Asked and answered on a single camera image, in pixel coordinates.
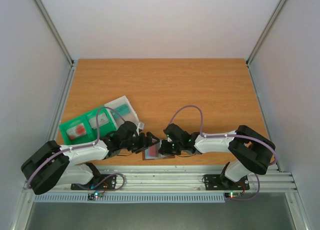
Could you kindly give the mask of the brown leather card holder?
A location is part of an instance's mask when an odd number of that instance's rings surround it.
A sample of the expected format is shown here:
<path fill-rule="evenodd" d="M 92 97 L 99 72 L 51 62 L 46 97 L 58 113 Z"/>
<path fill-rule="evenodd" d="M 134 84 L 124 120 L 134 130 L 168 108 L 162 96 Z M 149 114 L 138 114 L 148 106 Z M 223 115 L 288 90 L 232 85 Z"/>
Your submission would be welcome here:
<path fill-rule="evenodd" d="M 155 144 L 147 149 L 145 149 L 142 153 L 143 160 L 159 160 L 159 159 L 170 159 L 174 158 L 174 156 L 162 155 L 159 153 L 159 149 L 161 144 Z"/>

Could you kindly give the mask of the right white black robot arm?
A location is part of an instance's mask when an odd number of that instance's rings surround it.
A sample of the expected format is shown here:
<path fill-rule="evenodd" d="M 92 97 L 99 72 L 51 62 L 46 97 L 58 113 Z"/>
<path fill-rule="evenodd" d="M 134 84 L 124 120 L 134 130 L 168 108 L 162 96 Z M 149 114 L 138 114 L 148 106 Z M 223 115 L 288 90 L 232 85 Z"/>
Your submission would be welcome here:
<path fill-rule="evenodd" d="M 240 125 L 237 130 L 228 133 L 189 134 L 178 125 L 170 124 L 164 133 L 167 139 L 159 148 L 162 155 L 178 156 L 182 152 L 189 155 L 233 154 L 236 160 L 225 165 L 217 181 L 224 190 L 231 189 L 250 173 L 266 174 L 269 165 L 277 161 L 275 145 L 246 125 Z"/>

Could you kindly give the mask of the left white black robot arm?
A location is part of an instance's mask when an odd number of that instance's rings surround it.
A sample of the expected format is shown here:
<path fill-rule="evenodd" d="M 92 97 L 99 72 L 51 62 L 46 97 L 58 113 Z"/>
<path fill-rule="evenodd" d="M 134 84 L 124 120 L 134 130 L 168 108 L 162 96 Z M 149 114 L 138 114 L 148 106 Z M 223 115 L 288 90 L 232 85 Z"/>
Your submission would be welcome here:
<path fill-rule="evenodd" d="M 95 190 L 104 178 L 92 161 L 115 157 L 123 149 L 137 154 L 159 142 L 151 132 L 141 133 L 135 123 L 125 121 L 117 130 L 92 142 L 59 145 L 55 140 L 48 141 L 22 164 L 21 171 L 26 187 L 36 195 L 65 184 Z"/>

